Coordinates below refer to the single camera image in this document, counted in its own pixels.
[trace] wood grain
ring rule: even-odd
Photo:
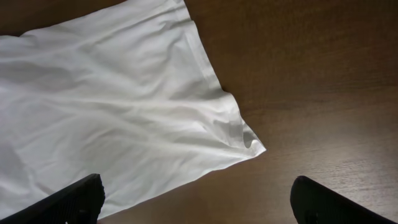
[[[0,1],[0,34],[120,1]],[[296,223],[298,175],[398,222],[398,1],[185,2],[268,151],[102,223]]]

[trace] white fabric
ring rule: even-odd
[[[0,218],[91,173],[105,217],[265,151],[178,0],[1,36],[0,127]]]

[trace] brown wooden surface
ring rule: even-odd
[[[21,34],[122,0],[3,0]],[[268,149],[103,223],[295,223],[307,175],[398,222],[398,1],[186,0],[218,78]]]

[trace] wrinkled cloth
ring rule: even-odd
[[[0,218],[92,173],[102,218],[265,151],[178,0],[1,36],[0,126]]]

